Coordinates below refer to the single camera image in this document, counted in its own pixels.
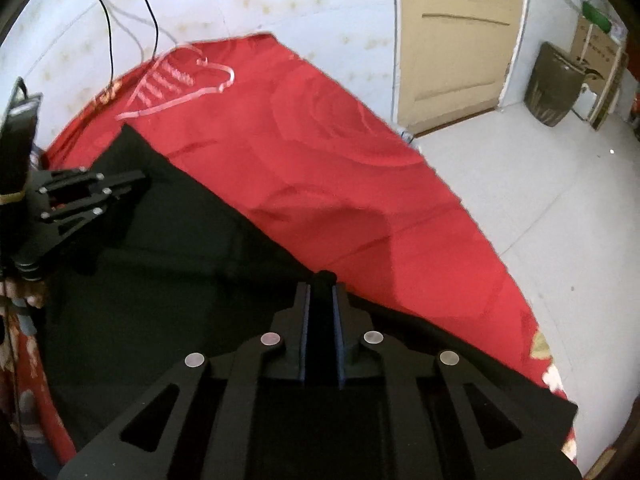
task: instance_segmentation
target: silver rivet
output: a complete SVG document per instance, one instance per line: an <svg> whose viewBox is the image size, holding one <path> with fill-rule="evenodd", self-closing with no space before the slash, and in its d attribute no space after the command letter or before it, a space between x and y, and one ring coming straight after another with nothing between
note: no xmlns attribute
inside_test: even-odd
<svg viewBox="0 0 640 480"><path fill-rule="evenodd" d="M451 350L445 350L440 354L440 360L443 364L446 364L448 366L455 366L460 362L460 357L458 356L458 354L452 352Z"/></svg>
<svg viewBox="0 0 640 480"><path fill-rule="evenodd" d="M193 354L187 355L184 358L184 364L186 364L189 368L197 368L204 362L204 355L199 354L198 352L194 352Z"/></svg>
<svg viewBox="0 0 640 480"><path fill-rule="evenodd" d="M260 342L265 346L277 345L280 342L280 336L275 332L267 332L266 334L262 334Z"/></svg>
<svg viewBox="0 0 640 480"><path fill-rule="evenodd" d="M364 341L366 341L370 345L377 345L378 343L382 343L382 340L384 338L385 337L377 330L370 330L364 335Z"/></svg>

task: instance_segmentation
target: door panel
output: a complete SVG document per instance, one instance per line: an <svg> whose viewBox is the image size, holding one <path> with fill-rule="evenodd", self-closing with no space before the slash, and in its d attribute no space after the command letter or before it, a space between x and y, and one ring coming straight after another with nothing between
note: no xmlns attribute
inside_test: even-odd
<svg viewBox="0 0 640 480"><path fill-rule="evenodd" d="M494 107L522 0L401 0L398 122L418 133Z"/></svg>

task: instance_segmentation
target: trash can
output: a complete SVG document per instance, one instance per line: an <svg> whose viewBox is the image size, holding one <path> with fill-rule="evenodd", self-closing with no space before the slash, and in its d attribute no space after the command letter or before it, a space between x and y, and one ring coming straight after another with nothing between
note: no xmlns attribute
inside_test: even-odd
<svg viewBox="0 0 640 480"><path fill-rule="evenodd" d="M524 102L532 115L546 126L556 126L580 95L584 67L570 55L545 41L531 72Z"/></svg>

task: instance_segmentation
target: red bedsheet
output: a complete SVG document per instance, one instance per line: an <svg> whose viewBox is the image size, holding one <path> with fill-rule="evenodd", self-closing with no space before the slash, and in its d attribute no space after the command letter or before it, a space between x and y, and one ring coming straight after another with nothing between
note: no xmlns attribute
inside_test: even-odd
<svg viewBox="0 0 640 480"><path fill-rule="evenodd" d="M528 304L418 153L273 36L194 46L117 81L56 139L50 167L90 165L126 120L311 270L544 385Z"/></svg>

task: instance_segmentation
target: floor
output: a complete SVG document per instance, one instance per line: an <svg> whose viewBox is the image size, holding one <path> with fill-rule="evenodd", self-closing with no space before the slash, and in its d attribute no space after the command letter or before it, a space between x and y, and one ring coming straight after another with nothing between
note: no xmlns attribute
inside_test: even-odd
<svg viewBox="0 0 640 480"><path fill-rule="evenodd" d="M414 142L532 307L579 406L585 473L640 392L640 142L618 116L548 128L523 104Z"/></svg>

